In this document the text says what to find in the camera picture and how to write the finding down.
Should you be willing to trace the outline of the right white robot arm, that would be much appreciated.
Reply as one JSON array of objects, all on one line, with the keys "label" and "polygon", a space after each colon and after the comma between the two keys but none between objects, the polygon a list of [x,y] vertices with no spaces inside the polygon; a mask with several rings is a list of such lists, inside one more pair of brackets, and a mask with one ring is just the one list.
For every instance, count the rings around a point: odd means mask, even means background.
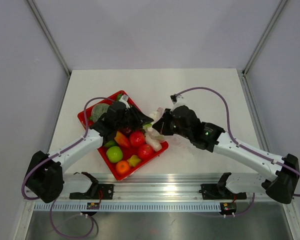
[{"label": "right white robot arm", "polygon": [[265,193],[279,203],[291,203],[300,178],[298,158],[294,155],[283,157],[245,146],[222,127],[202,122],[185,105],[165,109],[153,128],[164,136],[182,136],[198,149],[226,156],[256,171],[255,176],[223,173],[217,184],[206,190],[210,198],[231,199],[245,193]]}]

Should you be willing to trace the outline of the red apple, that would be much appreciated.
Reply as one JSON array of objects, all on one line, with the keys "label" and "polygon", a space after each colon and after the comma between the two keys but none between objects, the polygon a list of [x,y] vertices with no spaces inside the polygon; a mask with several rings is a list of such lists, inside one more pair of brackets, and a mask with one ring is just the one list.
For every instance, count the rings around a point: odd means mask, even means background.
[{"label": "red apple", "polygon": [[141,145],[137,150],[137,156],[141,160],[147,160],[154,154],[154,149],[149,144],[143,144]]}]

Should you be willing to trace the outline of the red plastic tray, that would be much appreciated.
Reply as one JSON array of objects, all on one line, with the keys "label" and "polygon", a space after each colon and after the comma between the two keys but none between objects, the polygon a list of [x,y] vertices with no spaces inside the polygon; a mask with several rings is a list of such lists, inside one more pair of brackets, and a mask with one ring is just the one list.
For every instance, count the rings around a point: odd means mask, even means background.
[{"label": "red plastic tray", "polygon": [[[111,105],[113,103],[113,101],[116,101],[116,97],[119,93],[122,93],[124,95],[126,95],[127,93],[124,90],[120,90],[114,94],[112,94],[111,96],[109,96],[107,99],[103,99],[100,102],[96,103],[96,104],[100,104],[100,103],[105,103],[108,105]],[[96,105],[94,104],[93,106],[87,107],[86,108],[86,117],[87,117],[87,124],[88,127],[93,125],[93,122],[90,120],[90,116],[91,116],[91,111],[92,108]],[[131,146],[130,148],[124,148],[121,147],[119,145],[117,145],[118,147],[120,147],[122,153],[123,153],[123,159],[122,160],[127,160],[129,159],[132,155],[137,155],[137,151],[138,151],[138,147],[133,147]],[[128,176],[130,176],[131,174],[133,174],[135,171],[137,171],[138,169],[140,169],[141,167],[143,167],[144,165],[146,165],[148,162],[150,162],[152,159],[158,157],[160,154],[162,154],[164,151],[166,151],[169,147],[169,144],[167,141],[162,143],[162,149],[159,151],[154,151],[153,155],[145,160],[142,160],[142,162],[140,164],[138,164],[136,167],[131,167],[129,172],[127,172],[124,175],[118,175],[116,173],[116,164],[117,163],[111,163],[109,162],[107,156],[106,156],[106,152],[108,150],[108,148],[105,148],[104,146],[101,146],[100,148],[98,148],[98,152],[101,156],[101,158],[103,159],[103,161],[106,163],[106,165],[108,166],[109,170],[111,171],[111,173],[113,174],[114,178],[117,181],[121,181],[125,178],[127,178]]]}]

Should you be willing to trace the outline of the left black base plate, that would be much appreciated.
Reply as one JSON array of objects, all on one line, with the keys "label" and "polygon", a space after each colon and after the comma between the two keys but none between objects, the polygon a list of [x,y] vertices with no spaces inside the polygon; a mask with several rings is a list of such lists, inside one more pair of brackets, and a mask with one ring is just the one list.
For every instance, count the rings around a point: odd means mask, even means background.
[{"label": "left black base plate", "polygon": [[99,181],[88,172],[76,172],[74,175],[87,177],[91,185],[85,192],[72,192],[69,194],[71,200],[112,200],[114,184],[99,183]]}]

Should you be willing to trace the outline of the clear zip top bag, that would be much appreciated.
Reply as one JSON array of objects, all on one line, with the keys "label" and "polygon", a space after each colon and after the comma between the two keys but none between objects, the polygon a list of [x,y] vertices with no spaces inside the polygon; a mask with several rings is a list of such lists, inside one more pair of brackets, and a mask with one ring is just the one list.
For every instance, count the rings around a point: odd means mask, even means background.
[{"label": "clear zip top bag", "polygon": [[147,116],[152,118],[153,122],[142,127],[144,134],[146,132],[159,133],[162,136],[161,145],[166,141],[166,136],[179,135],[187,138],[188,126],[177,119],[170,108],[159,107]]}]

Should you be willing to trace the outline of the aluminium mounting rail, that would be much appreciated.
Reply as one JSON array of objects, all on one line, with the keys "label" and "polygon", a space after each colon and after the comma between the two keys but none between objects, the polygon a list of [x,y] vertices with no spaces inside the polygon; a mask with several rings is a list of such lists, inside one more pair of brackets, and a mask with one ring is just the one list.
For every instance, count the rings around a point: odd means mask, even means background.
[{"label": "aluminium mounting rail", "polygon": [[[70,178],[74,174],[66,174],[64,177]],[[113,199],[111,200],[204,200],[202,194],[199,193],[201,184],[216,184],[219,179],[211,177],[172,177],[172,178],[135,178],[125,181],[115,181],[111,178],[95,177],[100,184],[114,184]],[[25,192],[30,196],[36,196],[29,188]],[[268,197],[265,193],[246,193],[247,198],[252,194]],[[70,194],[61,193],[61,198],[69,198]]]}]

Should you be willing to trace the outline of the yellow green mango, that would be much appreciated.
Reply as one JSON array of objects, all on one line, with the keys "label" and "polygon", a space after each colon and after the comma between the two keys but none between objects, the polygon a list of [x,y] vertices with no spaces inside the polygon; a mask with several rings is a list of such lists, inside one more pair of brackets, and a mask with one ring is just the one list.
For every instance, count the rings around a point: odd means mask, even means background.
[{"label": "yellow green mango", "polygon": [[114,139],[112,139],[109,142],[107,142],[103,147],[109,149],[109,148],[115,147],[117,145],[118,145],[117,142]]}]

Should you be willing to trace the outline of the right aluminium frame post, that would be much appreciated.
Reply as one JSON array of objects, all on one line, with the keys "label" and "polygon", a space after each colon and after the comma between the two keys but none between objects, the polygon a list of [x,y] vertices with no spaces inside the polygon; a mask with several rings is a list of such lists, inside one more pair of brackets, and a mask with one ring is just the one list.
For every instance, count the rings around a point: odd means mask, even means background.
[{"label": "right aluminium frame post", "polygon": [[254,47],[245,67],[242,70],[242,74],[246,77],[251,70],[252,66],[258,59],[260,53],[262,52],[264,46],[266,45],[271,33],[275,29],[277,22],[279,21],[280,17],[282,16],[285,8],[289,4],[289,0],[280,0],[278,5],[276,6],[274,12],[272,13],[269,21],[267,22],[266,27],[264,28],[256,46]]}]

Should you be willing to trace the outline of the left aluminium frame post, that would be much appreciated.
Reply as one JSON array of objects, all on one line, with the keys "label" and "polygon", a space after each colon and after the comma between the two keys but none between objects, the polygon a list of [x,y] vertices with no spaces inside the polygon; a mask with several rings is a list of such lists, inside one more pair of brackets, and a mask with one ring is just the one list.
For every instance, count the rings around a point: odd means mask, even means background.
[{"label": "left aluminium frame post", "polygon": [[66,60],[64,59],[38,5],[36,4],[35,0],[25,0],[25,3],[27,4],[30,12],[32,13],[35,21],[37,22],[39,28],[41,29],[45,39],[47,40],[51,50],[53,51],[53,54],[55,55],[58,63],[60,64],[61,68],[63,69],[65,75],[67,76],[67,79],[69,80],[72,74],[72,70],[66,63]]}]

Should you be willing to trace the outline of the green chili pepper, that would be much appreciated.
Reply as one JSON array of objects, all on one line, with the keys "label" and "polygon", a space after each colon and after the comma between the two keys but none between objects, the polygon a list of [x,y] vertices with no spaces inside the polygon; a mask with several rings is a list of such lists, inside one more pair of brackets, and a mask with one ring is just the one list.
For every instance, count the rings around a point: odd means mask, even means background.
[{"label": "green chili pepper", "polygon": [[123,95],[124,95],[123,93],[119,93],[119,94],[116,96],[116,101],[118,102],[118,101],[122,98]]}]

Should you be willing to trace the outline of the white radish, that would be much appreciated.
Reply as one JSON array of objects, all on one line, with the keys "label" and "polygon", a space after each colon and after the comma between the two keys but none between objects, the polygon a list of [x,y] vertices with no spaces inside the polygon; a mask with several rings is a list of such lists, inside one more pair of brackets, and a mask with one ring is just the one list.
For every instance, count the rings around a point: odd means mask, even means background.
[{"label": "white radish", "polygon": [[145,136],[145,142],[148,145],[150,145],[155,152],[158,152],[159,150],[162,149],[161,140],[163,139],[163,137],[159,133],[151,131],[151,132],[146,132],[144,136]]}]

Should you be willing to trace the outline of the red tomato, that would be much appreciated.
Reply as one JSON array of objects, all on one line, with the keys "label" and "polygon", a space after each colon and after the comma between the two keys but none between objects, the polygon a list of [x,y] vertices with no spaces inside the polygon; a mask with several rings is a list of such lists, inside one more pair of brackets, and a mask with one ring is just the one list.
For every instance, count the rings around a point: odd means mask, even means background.
[{"label": "red tomato", "polygon": [[140,147],[145,144],[145,136],[142,131],[134,131],[129,136],[129,141],[132,147]]}]

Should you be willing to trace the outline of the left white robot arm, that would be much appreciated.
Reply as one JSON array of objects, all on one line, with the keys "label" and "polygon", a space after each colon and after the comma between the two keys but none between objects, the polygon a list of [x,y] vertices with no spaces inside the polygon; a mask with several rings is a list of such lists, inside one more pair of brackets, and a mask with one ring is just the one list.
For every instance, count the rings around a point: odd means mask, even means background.
[{"label": "left white robot arm", "polygon": [[112,103],[96,122],[87,127],[84,135],[55,152],[36,152],[24,177],[21,193],[30,200],[25,189],[30,189],[45,203],[55,201],[60,194],[70,194],[80,199],[93,199],[99,195],[99,181],[87,172],[64,177],[73,164],[89,152],[113,140],[120,129],[136,130],[154,120],[137,107],[123,102]]}]

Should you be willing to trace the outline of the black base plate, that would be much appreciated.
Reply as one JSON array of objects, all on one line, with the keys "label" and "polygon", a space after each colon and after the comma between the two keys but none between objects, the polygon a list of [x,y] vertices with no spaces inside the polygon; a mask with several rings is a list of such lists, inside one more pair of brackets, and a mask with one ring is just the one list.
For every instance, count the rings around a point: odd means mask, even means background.
[{"label": "black base plate", "polygon": [[88,172],[76,172],[74,175],[87,177],[91,185],[85,192],[72,192],[69,194],[71,200],[112,200],[114,184],[99,183],[99,181]]},{"label": "black base plate", "polygon": [[231,176],[230,172],[225,172],[217,183],[203,183],[200,185],[199,193],[203,200],[246,200],[245,192],[233,193],[226,188],[226,180]]}]

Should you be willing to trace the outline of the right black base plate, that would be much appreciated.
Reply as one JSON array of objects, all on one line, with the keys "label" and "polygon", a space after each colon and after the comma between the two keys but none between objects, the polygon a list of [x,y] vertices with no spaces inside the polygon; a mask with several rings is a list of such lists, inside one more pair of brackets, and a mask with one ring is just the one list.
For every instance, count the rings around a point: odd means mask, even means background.
[{"label": "right black base plate", "polygon": [[217,183],[203,183],[200,185],[199,193],[203,200],[246,200],[245,192],[233,193],[226,188],[226,180],[231,176],[230,172],[225,172]]}]

